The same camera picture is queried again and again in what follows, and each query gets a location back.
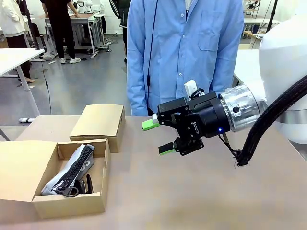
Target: cable sleeve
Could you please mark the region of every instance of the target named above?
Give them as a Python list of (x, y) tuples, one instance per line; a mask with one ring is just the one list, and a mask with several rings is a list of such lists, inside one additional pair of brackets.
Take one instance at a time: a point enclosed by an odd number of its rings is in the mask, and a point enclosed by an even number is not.
[(243, 149), (238, 151), (236, 156), (238, 166), (248, 164), (265, 131), (284, 111), (286, 111), (306, 94), (307, 75), (280, 95), (258, 118), (248, 134)]

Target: metal ring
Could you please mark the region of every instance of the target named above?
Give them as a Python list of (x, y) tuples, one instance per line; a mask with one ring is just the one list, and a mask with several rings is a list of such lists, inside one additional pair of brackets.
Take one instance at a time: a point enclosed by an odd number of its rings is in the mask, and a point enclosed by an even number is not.
[(307, 124), (307, 109), (285, 111), (276, 121), (284, 124)]
[(66, 197), (75, 197), (79, 194), (79, 189), (76, 187), (67, 187), (67, 188), (64, 188), (63, 190), (59, 190), (59, 187), (57, 187), (56, 193), (62, 194)]

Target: black pants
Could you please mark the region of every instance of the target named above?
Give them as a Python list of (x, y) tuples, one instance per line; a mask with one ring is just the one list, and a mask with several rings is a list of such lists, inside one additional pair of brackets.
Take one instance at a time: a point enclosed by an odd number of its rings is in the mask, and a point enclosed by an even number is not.
[(127, 28), (123, 28), (123, 40), (125, 43), (125, 49), (126, 49), (126, 53), (127, 53)]
[(71, 58), (76, 58), (74, 42), (73, 42), (73, 33), (71, 27), (71, 19), (68, 16), (58, 17), (53, 20), (50, 18), (50, 24), (53, 31), (53, 36), (56, 44), (56, 50), (59, 55), (59, 58), (64, 58), (64, 43), (67, 46), (69, 56)]
[[(8, 46), (9, 48), (27, 48), (27, 44), (24, 40), (24, 35), (19, 35), (16, 37), (7, 37), (6, 38), (7, 42), (8, 42)], [(30, 61), (26, 61), (25, 63), (20, 65), (24, 76), (26, 78), (31, 78), (30, 76), (30, 68), (31, 68), (31, 63)]]

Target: shirt pocket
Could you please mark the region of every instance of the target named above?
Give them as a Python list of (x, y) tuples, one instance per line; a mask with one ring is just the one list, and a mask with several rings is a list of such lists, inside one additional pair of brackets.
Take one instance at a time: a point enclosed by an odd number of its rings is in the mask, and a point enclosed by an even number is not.
[(217, 51), (221, 34), (221, 15), (216, 11), (202, 11), (199, 31), (200, 50)]

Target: person in background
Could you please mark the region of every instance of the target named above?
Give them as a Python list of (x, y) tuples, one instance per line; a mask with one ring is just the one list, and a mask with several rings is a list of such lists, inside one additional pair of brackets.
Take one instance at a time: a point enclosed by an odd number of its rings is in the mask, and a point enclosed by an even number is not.
[(67, 6), (75, 13), (75, 17), (80, 17), (77, 10), (73, 6), (71, 0), (40, 0), (45, 12), (45, 16), (50, 19), (52, 32), (56, 44), (56, 50), (60, 58), (61, 64), (66, 63), (64, 57), (63, 38), (65, 38), (65, 45), (69, 56), (70, 63), (76, 64), (80, 62), (80, 58), (76, 57), (73, 41), (73, 33), (71, 27), (71, 18), (68, 15)]
[(114, 14), (120, 19), (119, 26), (123, 28), (123, 41), (125, 45), (125, 59), (127, 63), (127, 19), (131, 0), (109, 0)]
[[(24, 22), (19, 6), (15, 0), (0, 0), (0, 26), (9, 48), (27, 48), (24, 32), (29, 28)], [(20, 65), (28, 83), (34, 82), (30, 76), (30, 61)]]
[(191, 79), (206, 93), (230, 87), (243, 25), (242, 0), (133, 0), (127, 47), (132, 115), (152, 115), (160, 103), (187, 96), (184, 84)]

